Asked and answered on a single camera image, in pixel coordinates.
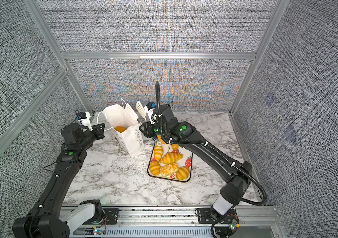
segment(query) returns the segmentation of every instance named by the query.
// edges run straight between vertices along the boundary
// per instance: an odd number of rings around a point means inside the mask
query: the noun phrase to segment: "textured fabric panel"
[[[120,98],[132,106],[155,101],[155,82],[161,83],[161,102],[174,110],[229,110],[249,60],[113,60],[71,59],[76,77],[95,111]]]
[[[47,185],[52,174],[43,167],[57,159],[64,141],[59,130],[75,110],[84,108],[64,78],[0,157],[1,237],[13,237],[13,222],[28,213]]]
[[[235,116],[288,236],[338,237],[338,1],[290,2]]]
[[[37,0],[64,51],[255,52],[276,0]]]
[[[59,70],[23,1],[0,1],[0,137]]]

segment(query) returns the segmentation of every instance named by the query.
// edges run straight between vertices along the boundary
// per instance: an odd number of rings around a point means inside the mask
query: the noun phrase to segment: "pastry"
[[[115,130],[122,133],[123,131],[125,131],[126,129],[123,126],[117,126],[115,127]]]
[[[176,173],[176,177],[179,180],[184,180],[189,177],[190,169],[186,166],[179,168],[179,170]]]
[[[172,145],[173,150],[177,150],[178,147],[180,147],[180,146],[179,145]]]
[[[174,174],[178,171],[178,165],[176,163],[167,164],[160,169],[161,175],[166,177],[168,175]]]
[[[180,153],[172,153],[172,152],[167,152],[164,157],[160,159],[160,163],[163,164],[170,164],[170,163],[175,163],[178,160],[182,159],[183,155]]]
[[[155,149],[153,150],[153,157],[156,160],[160,160],[163,154],[164,154],[164,149],[162,148],[162,146],[156,145]]]
[[[149,165],[149,171],[151,172],[151,174],[153,175],[159,175],[160,174],[160,164],[158,163],[157,160],[150,162]]]
[[[158,140],[162,143],[162,144],[166,144],[162,139],[161,139],[161,136],[157,136]]]

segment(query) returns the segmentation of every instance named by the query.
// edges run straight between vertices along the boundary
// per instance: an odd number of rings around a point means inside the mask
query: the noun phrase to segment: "strawberry print tray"
[[[152,163],[152,161],[156,161],[155,158],[154,158],[153,152],[154,152],[154,149],[155,149],[155,146],[157,145],[157,143],[153,146],[152,154],[150,155],[150,161],[148,163],[148,168],[147,168],[148,175],[153,177],[153,178],[173,180],[173,181],[182,182],[182,183],[188,182],[191,178],[191,165],[192,165],[192,162],[193,162],[193,153],[190,152],[189,150],[186,150],[185,148],[182,148],[181,146],[178,147],[177,150],[173,150],[172,146],[169,145],[169,144],[161,144],[160,142],[158,142],[158,143],[159,143],[158,145],[161,145],[162,149],[164,150],[164,154],[162,155],[162,157],[164,157],[167,152],[180,153],[180,154],[183,155],[182,159],[176,161],[176,164],[177,164],[179,169],[184,167],[184,166],[188,167],[189,168],[189,176],[187,178],[183,179],[183,180],[180,180],[180,179],[176,178],[176,173],[168,175],[168,176],[162,176],[161,173],[158,174],[158,175],[153,175],[151,173],[151,171],[149,170],[149,166]],[[163,163],[160,163],[160,162],[159,162],[159,164],[160,164],[161,167],[166,165],[166,164],[163,164]]]

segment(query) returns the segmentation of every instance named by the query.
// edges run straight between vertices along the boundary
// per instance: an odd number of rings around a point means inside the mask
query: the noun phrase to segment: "black tray rim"
[[[156,178],[156,179],[166,179],[166,180],[175,181],[175,182],[180,182],[180,183],[187,183],[187,182],[189,182],[190,179],[191,179],[191,172],[192,172],[192,169],[190,170],[189,179],[188,179],[187,181],[174,180],[174,179],[171,179],[171,178],[160,178],[160,177],[156,177],[156,176],[150,175],[150,173],[149,173],[149,165],[150,165],[150,160],[152,159],[153,151],[155,150],[155,145],[156,145],[156,143],[153,145],[152,153],[150,154],[149,163],[148,163],[148,168],[147,168],[147,174],[148,174],[150,177]],[[191,166],[190,166],[190,167],[192,167],[192,166],[193,166],[193,153],[191,153]]]

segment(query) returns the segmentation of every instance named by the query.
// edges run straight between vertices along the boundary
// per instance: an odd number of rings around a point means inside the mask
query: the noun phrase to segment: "marble countertop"
[[[233,159],[244,161],[227,113],[174,112],[188,121],[212,144]],[[105,122],[103,115],[99,123]],[[197,155],[193,155],[191,178],[186,183],[152,178],[147,167],[154,142],[144,138],[145,148],[130,157],[112,135],[97,140],[87,150],[85,162],[72,181],[64,203],[79,204],[99,199],[102,205],[210,205],[225,182]],[[257,201],[252,185],[243,196]]]

